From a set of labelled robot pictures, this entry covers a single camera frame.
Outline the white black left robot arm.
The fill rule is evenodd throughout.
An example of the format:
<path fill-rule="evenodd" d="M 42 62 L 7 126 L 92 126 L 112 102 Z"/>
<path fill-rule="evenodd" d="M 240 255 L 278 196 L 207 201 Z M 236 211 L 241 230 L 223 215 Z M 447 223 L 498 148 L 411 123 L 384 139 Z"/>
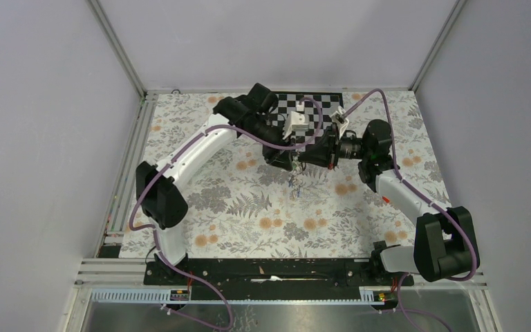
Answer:
<path fill-rule="evenodd" d="M 185 186 L 219 150 L 240 136 L 273 151 L 288 150 L 290 144 L 283 139 L 282 129 L 269 124 L 266 118 L 278 103 L 276 93 L 256 83 L 246 94 L 219 100 L 200 128 L 171 154 L 137 166 L 136 204 L 129 226 L 134 226 L 137 212 L 149 219 L 162 262 L 160 275 L 170 284 L 181 283 L 187 274 L 182 262 L 187 249 L 181 225 L 189 209 L 183 195 Z"/>

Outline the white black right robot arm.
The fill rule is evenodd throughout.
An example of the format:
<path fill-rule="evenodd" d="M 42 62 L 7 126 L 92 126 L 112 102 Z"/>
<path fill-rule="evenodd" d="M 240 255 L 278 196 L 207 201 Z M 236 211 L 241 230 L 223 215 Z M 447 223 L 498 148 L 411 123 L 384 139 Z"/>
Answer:
<path fill-rule="evenodd" d="M 405 180 L 393 146 L 391 125 L 384 120 L 370 121 L 360 137 L 341 137 L 332 124 L 297 160 L 328 169 L 340 159 L 357 160 L 360 180 L 415 226 L 411 246 L 375 245 L 369 266 L 373 282 L 388 284 L 396 273 L 419 274 L 428 282 L 472 278 L 480 259 L 470 212 L 462 206 L 440 207 Z"/>

